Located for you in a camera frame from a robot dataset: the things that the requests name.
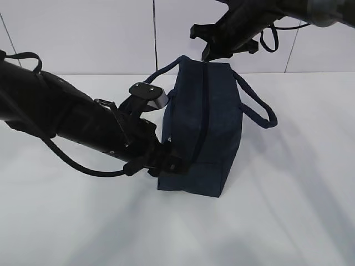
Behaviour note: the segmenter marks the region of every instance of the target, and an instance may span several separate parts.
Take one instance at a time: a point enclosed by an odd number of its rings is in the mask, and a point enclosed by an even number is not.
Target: bag handle
[[[173,69],[174,67],[176,67],[182,60],[182,57],[177,58],[174,62],[172,62],[171,64],[167,65],[166,67],[159,69],[157,72],[153,73],[150,77],[148,77],[144,83],[152,83],[157,77],[159,77],[160,75],[165,74],[166,72],[170,71],[171,69]]]
[[[35,53],[32,52],[25,52],[25,53],[19,53],[19,54],[13,54],[13,55],[7,55],[5,51],[0,50],[0,60],[4,60],[5,58],[11,58],[11,59],[27,59],[27,58],[34,58],[38,60],[38,64],[35,69],[33,69],[33,72],[38,74],[42,70],[42,61],[39,58],[39,56]]]
[[[277,126],[277,117],[271,107],[268,106],[264,101],[262,101],[259,96],[257,96],[255,91],[253,91],[253,89],[249,86],[249,84],[235,71],[233,71],[233,76],[237,80],[242,90],[245,91],[247,95],[249,95],[254,101],[260,104],[266,110],[268,120],[262,118],[261,115],[259,115],[256,111],[254,111],[249,106],[243,103],[240,106],[241,111],[264,129],[269,129],[271,127]]]

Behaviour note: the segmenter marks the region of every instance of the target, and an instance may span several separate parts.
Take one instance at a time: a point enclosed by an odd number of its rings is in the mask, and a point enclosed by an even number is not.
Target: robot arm
[[[235,53],[258,51],[252,40],[274,21],[285,16],[319,27],[341,22],[355,28],[355,0],[217,0],[228,5],[215,24],[193,25],[190,37],[207,42],[204,61],[230,58]]]
[[[37,58],[33,70],[21,68],[5,58]],[[165,106],[163,89],[136,83],[131,96],[119,107],[114,102],[93,100],[58,76],[41,71],[34,53],[7,56],[0,50],[0,120],[15,130],[39,137],[64,162],[97,177],[131,176],[148,168],[152,176],[161,172],[183,173],[188,165],[174,156],[170,142],[161,144],[156,125],[141,119],[146,111]],[[70,159],[51,141],[60,136],[127,162],[122,171],[99,172]]]

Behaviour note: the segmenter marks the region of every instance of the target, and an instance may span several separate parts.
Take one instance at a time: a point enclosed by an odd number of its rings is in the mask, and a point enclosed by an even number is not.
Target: bag zipper
[[[192,154],[192,162],[196,162],[205,143],[210,123],[210,88],[207,63],[202,62],[202,122],[199,138]]]

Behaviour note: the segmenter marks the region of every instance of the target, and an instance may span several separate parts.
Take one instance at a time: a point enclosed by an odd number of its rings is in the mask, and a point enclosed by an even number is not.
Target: navy blue bag
[[[226,63],[198,62],[183,55],[145,82],[151,83],[176,65],[179,73],[169,93],[162,141],[171,140],[191,167],[187,175],[160,176],[158,189],[220,197],[240,145],[243,114],[264,129],[275,127],[277,118]],[[241,102],[237,83],[267,111],[269,120]]]

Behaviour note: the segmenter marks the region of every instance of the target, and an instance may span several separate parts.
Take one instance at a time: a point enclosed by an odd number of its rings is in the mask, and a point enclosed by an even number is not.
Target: black cable
[[[311,24],[306,23],[306,24],[299,25],[299,26],[296,26],[296,27],[275,27],[275,29],[277,29],[277,30],[294,30],[294,29],[302,29],[302,28],[308,27],[310,25]]]
[[[278,50],[278,47],[280,46],[280,41],[278,39],[278,34],[277,34],[277,30],[275,27],[275,24],[271,24],[270,25],[271,31],[272,31],[272,35],[273,35],[273,39],[275,40],[275,49],[271,49],[269,46],[267,46],[267,44],[264,41],[264,31],[261,32],[261,36],[260,36],[260,44],[264,47],[265,50],[267,50],[269,53],[274,53]]]
[[[88,169],[75,161],[73,161],[68,155],[66,155],[36,124],[29,118],[13,101],[13,99],[0,87],[0,97],[4,102],[25,122],[31,130],[65,163],[74,168],[75,170],[85,173],[87,175],[96,177],[117,177],[125,174],[123,170],[116,172],[101,172]]]
[[[280,45],[280,41],[278,39],[278,34],[277,34],[277,31],[278,30],[294,30],[294,29],[301,29],[301,28],[304,28],[304,27],[308,27],[310,26],[311,24],[309,23],[306,23],[304,25],[299,25],[299,26],[296,26],[296,27],[275,27],[275,24],[272,23],[270,26],[268,26],[269,29],[271,29],[272,31],[272,35],[273,35],[273,39],[275,40],[275,49],[271,49],[269,46],[267,46],[267,44],[265,43],[264,41],[264,31],[261,32],[261,36],[260,36],[260,44],[263,46],[263,48],[265,50],[267,50],[269,53],[274,53],[278,50],[278,47]]]

